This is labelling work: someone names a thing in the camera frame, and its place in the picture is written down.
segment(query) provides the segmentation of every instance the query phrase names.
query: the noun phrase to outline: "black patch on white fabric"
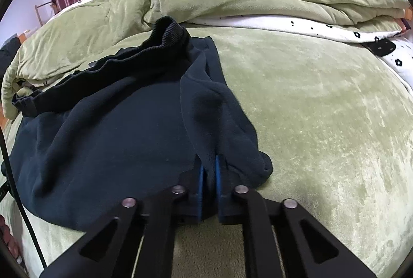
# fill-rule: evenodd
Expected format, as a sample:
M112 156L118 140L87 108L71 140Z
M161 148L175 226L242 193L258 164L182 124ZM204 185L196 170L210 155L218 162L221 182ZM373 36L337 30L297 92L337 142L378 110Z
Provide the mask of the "black patch on white fabric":
M383 38L377 42L362 43L362 45L377 57L384 57L385 55L389 55L396 50L396 44L387 38Z

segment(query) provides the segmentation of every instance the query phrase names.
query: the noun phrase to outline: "wall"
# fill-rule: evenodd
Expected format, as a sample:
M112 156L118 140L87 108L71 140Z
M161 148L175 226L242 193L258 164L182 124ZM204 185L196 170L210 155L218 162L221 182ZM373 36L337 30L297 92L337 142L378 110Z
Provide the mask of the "wall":
M50 0L13 0L0 21L0 46L6 39L14 34L21 34L25 30L40 27L34 5L41 5ZM53 16L53 10L49 5L39 8L42 21L47 21Z

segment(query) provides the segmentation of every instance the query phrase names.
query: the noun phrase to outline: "green comforter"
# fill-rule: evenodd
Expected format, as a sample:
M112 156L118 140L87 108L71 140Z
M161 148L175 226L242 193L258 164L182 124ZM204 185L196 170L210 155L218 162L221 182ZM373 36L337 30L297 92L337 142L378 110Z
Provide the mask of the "green comforter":
M321 20L328 11L328 23L340 20L345 25L346 20L355 27L356 21L375 27L374 15L400 17L406 6L402 0L373 0L380 5L374 8L364 0L365 9L358 8L363 0L330 5L319 3L322 0L247 0L247 5L233 1L214 4L220 14L268 9L265 13L285 15L286 1L300 1L313 19ZM16 79L54 84L73 69L85 69L120 48L138 46L162 14L179 21L215 14L208 8L210 2L86 3L51 21L23 45L8 71L10 90ZM318 13L311 9L314 4ZM400 81L360 45L259 29L187 27L192 36L213 38L226 81L257 130L260 150L273 161L274 172L260 193L273 200L297 199L379 278L390 278L413 245L413 103ZM397 27L387 19L386 28ZM4 101L7 88L3 83ZM14 118L8 108L12 106L3 106ZM7 126L9 149L20 120L21 115ZM19 228L13 207L9 197L0 204L0 212ZM48 262L81 236L34 216L30 219ZM173 276L243 277L241 235L239 227L220 226L215 218L179 229ZM22 242L24 254L32 259L29 270L38 275L41 269L24 228Z

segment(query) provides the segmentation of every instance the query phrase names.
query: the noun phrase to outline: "triangular cutout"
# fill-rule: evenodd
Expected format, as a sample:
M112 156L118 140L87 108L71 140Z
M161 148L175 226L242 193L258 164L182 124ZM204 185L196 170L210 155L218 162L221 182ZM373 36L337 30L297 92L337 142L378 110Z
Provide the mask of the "triangular cutout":
M338 256L337 248L328 242L307 220L301 220L300 225L317 264Z
M80 254L99 262L105 256L117 228L118 221L113 219L80 250Z

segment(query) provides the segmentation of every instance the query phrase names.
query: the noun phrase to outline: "fleece blanket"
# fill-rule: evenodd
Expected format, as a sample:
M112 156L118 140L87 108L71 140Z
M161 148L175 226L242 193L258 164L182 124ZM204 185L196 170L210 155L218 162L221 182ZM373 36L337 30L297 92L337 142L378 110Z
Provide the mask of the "fleece blanket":
M401 18L406 0L94 0L80 3L25 42L3 81L9 149L21 115L15 92L55 84L120 48L138 46L162 15L193 18L276 14L330 25ZM399 30L388 19L386 30ZM297 199L379 278L390 278L413 244L413 103L400 80L358 44L279 31L188 27L211 36L228 86L274 165L259 189L272 200ZM32 277L41 272L32 242L8 196L0 212L20 243ZM82 233L28 214L46 261ZM215 218L178 230L174 277L243 277L242 231Z

